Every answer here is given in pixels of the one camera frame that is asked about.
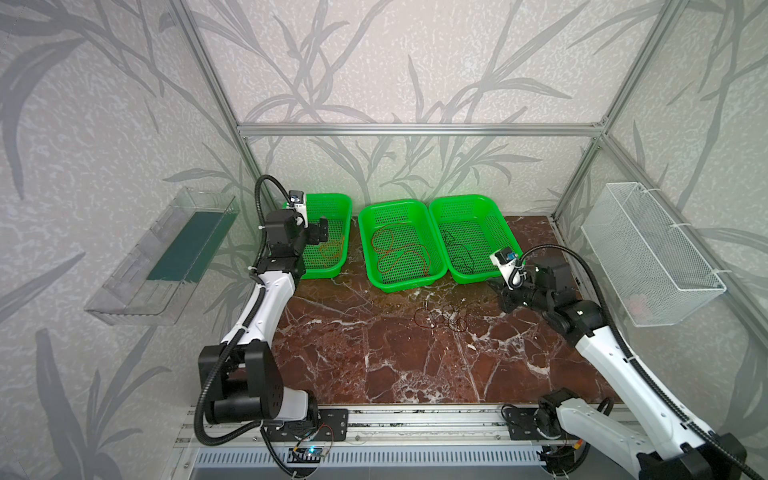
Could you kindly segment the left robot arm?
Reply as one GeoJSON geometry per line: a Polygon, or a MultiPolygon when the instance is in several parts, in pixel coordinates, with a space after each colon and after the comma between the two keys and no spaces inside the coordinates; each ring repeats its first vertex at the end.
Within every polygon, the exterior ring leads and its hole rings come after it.
{"type": "Polygon", "coordinates": [[[326,218],[311,222],[306,195],[286,189],[274,176],[254,185],[259,198],[266,183],[282,194],[286,207],[256,209],[263,244],[249,269],[253,289],[232,329],[202,349],[197,366],[200,394],[193,429],[205,446],[219,446],[268,425],[288,423],[298,436],[316,432],[320,413],[314,394],[287,387],[271,350],[279,320],[306,272],[304,251],[327,241],[326,218]]]}

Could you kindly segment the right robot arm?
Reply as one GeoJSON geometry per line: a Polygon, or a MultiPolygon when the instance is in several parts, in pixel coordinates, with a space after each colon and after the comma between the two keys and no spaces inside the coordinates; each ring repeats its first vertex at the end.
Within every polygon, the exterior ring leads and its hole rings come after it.
{"type": "Polygon", "coordinates": [[[503,408],[513,433],[530,427],[548,440],[575,439],[568,447],[541,452],[550,475],[569,475],[595,448],[636,479],[759,478],[734,435],[716,433],[646,368],[621,335],[604,295],[579,298],[568,284],[567,263],[552,258],[532,263],[511,248],[489,258],[501,274],[491,284],[501,309],[525,307],[541,315],[602,375],[640,425],[634,430],[612,419],[611,400],[592,407],[567,388],[542,396],[529,416],[517,407],[503,408]]]}

